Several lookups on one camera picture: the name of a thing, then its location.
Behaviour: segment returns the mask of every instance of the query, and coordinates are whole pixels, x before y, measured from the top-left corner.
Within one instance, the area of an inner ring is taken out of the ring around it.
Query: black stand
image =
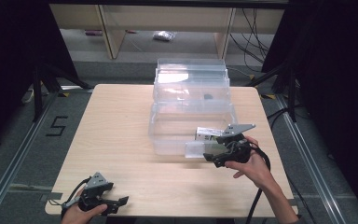
[[[324,18],[326,11],[327,10],[324,6],[324,0],[320,0],[317,3],[316,10],[310,13],[306,23],[298,34],[298,37],[291,47],[286,60],[281,65],[271,69],[264,76],[245,85],[247,87],[254,87],[257,84],[260,84],[265,80],[278,75],[272,86],[272,90],[276,93],[281,93],[286,86],[289,88],[289,102],[287,109],[293,122],[296,122],[296,70],[298,70],[300,65],[304,62],[304,56],[307,55],[310,49],[311,43],[313,42],[313,38],[317,31],[318,24],[321,22],[322,18]]]
[[[41,82],[43,82],[48,89],[48,92],[58,92],[62,90],[55,76],[63,77],[83,89],[93,89],[89,84],[66,74],[53,65],[40,63],[34,69],[34,121],[39,118],[43,111]]]

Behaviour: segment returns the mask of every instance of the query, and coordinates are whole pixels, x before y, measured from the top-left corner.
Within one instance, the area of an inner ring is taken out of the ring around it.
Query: floor
[[[62,30],[62,36],[76,66],[79,77],[91,84],[98,83],[141,83],[152,84],[154,68],[158,58],[217,58],[213,34],[177,33],[168,42],[153,39],[153,31],[135,31],[126,34],[118,57],[111,60],[101,36],[85,35],[83,30]],[[241,34],[233,34],[237,43],[246,46]],[[259,40],[267,48],[273,35],[260,35]],[[259,60],[264,53],[260,48],[249,45]],[[230,39],[225,62],[233,86],[245,84],[252,76],[260,77],[262,63],[244,56],[233,39]],[[286,107],[285,95],[274,94],[270,87],[273,79],[258,85],[266,114]],[[47,215],[44,206],[51,192],[55,178],[60,171],[68,147],[71,144],[78,122],[87,106],[90,93],[71,93],[69,97],[47,95],[45,103],[54,98],[51,107],[35,136],[29,137],[29,130],[35,129],[32,123],[33,104],[31,91],[24,95],[24,106],[13,115],[11,122],[1,133],[0,142],[0,186],[8,183],[5,197],[0,201],[0,223],[59,223],[60,218]],[[50,124],[57,116],[62,119],[65,132],[60,137],[48,137],[54,132]],[[328,149],[319,136],[317,128],[305,108],[296,110],[297,123],[282,115],[270,125],[287,175],[293,181],[292,190],[297,200],[299,213],[308,223],[358,223],[358,202],[334,163],[328,157]],[[31,145],[25,146],[27,138]],[[13,164],[21,148],[25,148],[24,158]],[[13,173],[12,179],[3,176]],[[252,223],[276,223],[274,218],[254,218]],[[96,217],[91,223],[105,223],[104,217]],[[139,219],[137,223],[214,223],[205,219]]]

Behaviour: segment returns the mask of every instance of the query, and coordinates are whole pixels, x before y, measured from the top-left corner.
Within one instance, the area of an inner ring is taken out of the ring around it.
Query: person's left hand
[[[80,190],[76,196],[80,196],[82,191],[83,189]],[[104,210],[106,210],[106,208],[106,204],[100,204],[93,209],[84,212],[79,208],[77,203],[74,203],[66,211],[62,218],[61,224],[87,224],[93,217],[100,215]]]

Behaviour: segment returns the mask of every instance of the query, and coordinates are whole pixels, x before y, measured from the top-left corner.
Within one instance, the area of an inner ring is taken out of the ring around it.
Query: wooden table
[[[58,202],[101,172],[115,184],[103,198],[130,196],[115,216],[246,217],[257,192],[248,178],[234,179],[235,171],[205,159],[155,154],[147,135],[152,92],[151,85],[96,86],[52,190],[62,193]],[[259,141],[283,193],[293,199],[257,90],[232,87],[231,95],[239,123],[256,124],[246,135]],[[46,211],[58,215],[61,208],[47,203]],[[263,195],[254,217],[273,216]]]

